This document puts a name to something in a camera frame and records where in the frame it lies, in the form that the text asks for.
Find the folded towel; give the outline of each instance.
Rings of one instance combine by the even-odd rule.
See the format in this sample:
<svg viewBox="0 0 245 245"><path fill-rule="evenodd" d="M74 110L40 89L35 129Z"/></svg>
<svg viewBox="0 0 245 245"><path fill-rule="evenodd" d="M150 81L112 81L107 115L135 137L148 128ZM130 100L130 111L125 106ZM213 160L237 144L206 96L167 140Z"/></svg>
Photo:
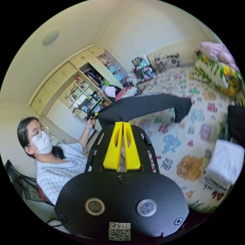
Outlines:
<svg viewBox="0 0 245 245"><path fill-rule="evenodd" d="M217 140L213 156L205 170L205 180L213 188L224 192L233 185L244 160L244 148L226 140Z"/></svg>

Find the black hair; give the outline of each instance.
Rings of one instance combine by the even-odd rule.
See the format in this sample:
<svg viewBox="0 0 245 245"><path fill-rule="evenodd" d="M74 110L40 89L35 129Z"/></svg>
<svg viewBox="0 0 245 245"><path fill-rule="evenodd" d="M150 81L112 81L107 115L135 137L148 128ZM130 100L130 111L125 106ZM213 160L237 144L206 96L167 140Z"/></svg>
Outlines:
<svg viewBox="0 0 245 245"><path fill-rule="evenodd" d="M25 119L22 119L19 123L18 129L17 129L17 136L18 136L18 140L20 142L20 145L22 146L23 149L25 149L25 147L30 143L27 137L27 125L31 122L31 121L37 121L40 122L36 117L27 117ZM63 150L58 147L58 146L53 146L52 148L52 153L54 154L55 157L60 158L60 159L64 159L64 153Z"/></svg>

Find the blue box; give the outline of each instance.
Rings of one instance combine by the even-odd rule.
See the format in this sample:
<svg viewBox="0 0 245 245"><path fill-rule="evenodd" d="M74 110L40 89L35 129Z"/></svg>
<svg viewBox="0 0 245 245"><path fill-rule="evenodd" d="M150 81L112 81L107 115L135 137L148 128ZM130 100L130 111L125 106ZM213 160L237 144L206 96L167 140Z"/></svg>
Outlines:
<svg viewBox="0 0 245 245"><path fill-rule="evenodd" d="M116 78L118 81L121 81L121 80L122 80L122 77L121 77L120 74L116 74L116 75L114 75L114 76L115 76L115 78Z"/></svg>
<svg viewBox="0 0 245 245"><path fill-rule="evenodd" d="M114 66L109 66L109 71L110 71L111 73L113 73L113 72L115 72L115 71L116 71L116 69L115 69L115 67L114 67Z"/></svg>

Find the wristband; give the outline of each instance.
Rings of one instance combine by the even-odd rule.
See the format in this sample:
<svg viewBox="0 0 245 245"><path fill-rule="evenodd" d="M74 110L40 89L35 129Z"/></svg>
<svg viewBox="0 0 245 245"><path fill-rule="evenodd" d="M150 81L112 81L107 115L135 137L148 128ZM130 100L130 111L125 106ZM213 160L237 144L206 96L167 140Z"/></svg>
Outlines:
<svg viewBox="0 0 245 245"><path fill-rule="evenodd" d="M91 130L91 128L89 128L87 125L85 126L85 128L88 129L88 130Z"/></svg>

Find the hand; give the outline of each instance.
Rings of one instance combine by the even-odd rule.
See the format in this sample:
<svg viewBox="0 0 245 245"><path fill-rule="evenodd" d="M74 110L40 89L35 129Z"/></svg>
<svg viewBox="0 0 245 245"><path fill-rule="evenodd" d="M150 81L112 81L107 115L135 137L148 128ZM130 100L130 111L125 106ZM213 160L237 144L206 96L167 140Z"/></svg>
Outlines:
<svg viewBox="0 0 245 245"><path fill-rule="evenodd" d="M92 128L93 125L94 126L96 125L96 120L95 119L92 119L92 117L90 117L89 120L87 121L86 126L89 127L89 128Z"/></svg>

